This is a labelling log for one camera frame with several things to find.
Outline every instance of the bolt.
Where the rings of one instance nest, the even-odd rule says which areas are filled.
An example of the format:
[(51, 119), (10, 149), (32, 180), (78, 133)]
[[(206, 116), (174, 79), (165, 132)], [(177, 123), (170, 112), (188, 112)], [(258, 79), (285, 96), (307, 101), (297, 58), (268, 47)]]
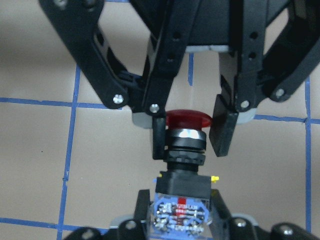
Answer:
[(82, 2), (87, 9), (91, 9), (96, 5), (97, 0), (82, 0)]
[(282, 88), (279, 88), (279, 89), (275, 92), (275, 96), (276, 96), (277, 99), (281, 98), (284, 94), (285, 94), (285, 90), (283, 90)]
[(68, 0), (53, 0), (54, 4), (57, 5), (59, 8), (61, 8), (62, 10), (65, 9)]
[(249, 107), (249, 105), (250, 105), (250, 102), (248, 100), (245, 100), (240, 104), (241, 108), (243, 109), (246, 109), (247, 107)]
[(136, 222), (131, 220), (126, 223), (125, 228), (128, 230), (132, 230), (132, 229), (135, 229), (136, 226), (137, 226)]
[(116, 94), (113, 97), (113, 102), (115, 104), (122, 104), (124, 102), (124, 97), (121, 94)]
[(288, 225), (282, 225), (280, 227), (280, 230), (284, 235), (292, 235), (292, 234), (294, 234), (294, 231)]
[(235, 223), (235, 225), (237, 225), (239, 228), (243, 228), (243, 227), (245, 227), (245, 226), (247, 225), (247, 222), (246, 222), (244, 219), (242, 219), (242, 218), (236, 218), (236, 219), (234, 220), (234, 223)]
[(160, 107), (158, 104), (151, 104), (150, 106), (150, 112), (153, 114), (156, 114), (160, 110)]
[(91, 239), (95, 233), (91, 229), (87, 229), (84, 233), (82, 233), (81, 237), (83, 240)]

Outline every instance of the yellow plastic piece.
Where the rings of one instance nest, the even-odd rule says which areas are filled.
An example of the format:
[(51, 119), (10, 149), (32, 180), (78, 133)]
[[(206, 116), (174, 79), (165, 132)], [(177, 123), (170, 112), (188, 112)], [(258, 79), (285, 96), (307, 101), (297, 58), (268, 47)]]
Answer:
[(211, 176), (211, 182), (212, 183), (216, 183), (217, 181), (219, 181), (220, 180), (220, 178), (218, 177), (218, 176)]

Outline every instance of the screw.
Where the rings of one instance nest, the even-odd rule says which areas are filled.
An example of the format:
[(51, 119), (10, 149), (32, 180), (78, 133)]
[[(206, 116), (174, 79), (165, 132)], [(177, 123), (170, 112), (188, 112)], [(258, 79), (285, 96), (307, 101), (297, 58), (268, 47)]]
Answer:
[(241, 108), (243, 109), (246, 109), (247, 107), (249, 107), (249, 105), (250, 105), (250, 102), (248, 100), (245, 100), (240, 104)]
[(234, 220), (234, 223), (235, 223), (235, 225), (237, 225), (239, 228), (243, 228), (243, 227), (245, 227), (245, 226), (247, 225), (247, 222), (246, 222), (244, 219), (242, 219), (242, 218), (236, 218), (236, 219)]
[(82, 233), (81, 237), (83, 240), (91, 239), (94, 236), (94, 232), (91, 229), (88, 229), (84, 233)]
[(54, 4), (57, 5), (59, 8), (61, 8), (62, 10), (65, 9), (68, 0), (53, 0)]
[(122, 104), (124, 102), (124, 97), (121, 94), (116, 94), (113, 97), (113, 102), (115, 104)]
[(288, 225), (282, 225), (280, 227), (280, 230), (284, 235), (292, 235), (292, 234), (294, 234), (294, 231)]
[(137, 226), (136, 222), (131, 220), (126, 223), (125, 228), (128, 230), (132, 230), (132, 229), (135, 229), (136, 226)]
[(91, 9), (96, 5), (97, 0), (83, 0), (82, 2), (87, 9)]
[(283, 90), (282, 88), (279, 88), (279, 89), (275, 92), (275, 96), (276, 96), (277, 99), (281, 98), (284, 94), (285, 94), (285, 90)]
[(160, 110), (160, 107), (158, 104), (151, 104), (150, 106), (150, 112), (153, 114), (156, 114)]

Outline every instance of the red cap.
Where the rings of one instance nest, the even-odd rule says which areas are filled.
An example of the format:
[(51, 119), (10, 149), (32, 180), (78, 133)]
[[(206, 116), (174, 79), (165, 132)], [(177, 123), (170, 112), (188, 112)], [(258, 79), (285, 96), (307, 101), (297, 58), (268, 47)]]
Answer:
[(166, 125), (169, 129), (194, 129), (211, 126), (212, 118), (201, 111), (179, 109), (166, 112)]

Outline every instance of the hex bolt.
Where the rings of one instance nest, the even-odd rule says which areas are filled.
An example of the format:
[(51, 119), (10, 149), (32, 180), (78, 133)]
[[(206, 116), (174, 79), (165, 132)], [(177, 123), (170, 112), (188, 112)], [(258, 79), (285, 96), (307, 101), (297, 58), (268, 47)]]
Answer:
[(150, 109), (150, 112), (152, 112), (153, 114), (156, 114), (157, 112), (159, 112), (160, 107), (158, 104), (151, 104), (149, 109)]
[(292, 234), (294, 234), (294, 231), (288, 225), (282, 225), (280, 227), (280, 230), (284, 235), (292, 235)]
[(60, 9), (64, 10), (68, 0), (53, 0), (54, 4), (58, 6)]
[(250, 105), (250, 102), (249, 102), (248, 100), (244, 100), (244, 101), (240, 104), (241, 108), (243, 108), (243, 109), (246, 109), (247, 107), (249, 107), (249, 105)]
[(82, 0), (82, 2), (87, 9), (91, 9), (96, 5), (97, 0)]
[(281, 98), (284, 94), (285, 94), (285, 90), (283, 90), (282, 88), (279, 88), (279, 89), (275, 92), (275, 96), (276, 96), (277, 99)]
[(234, 223), (239, 228), (244, 228), (247, 225), (246, 220), (244, 220), (243, 218), (236, 218), (234, 220)]
[(132, 229), (135, 229), (136, 226), (137, 226), (136, 222), (131, 220), (126, 223), (125, 228), (128, 230), (132, 230)]
[(113, 97), (113, 102), (115, 104), (122, 104), (124, 102), (124, 97), (121, 94), (116, 94)]
[(81, 237), (83, 240), (91, 239), (94, 236), (94, 232), (91, 229), (87, 229), (84, 233), (82, 233)]

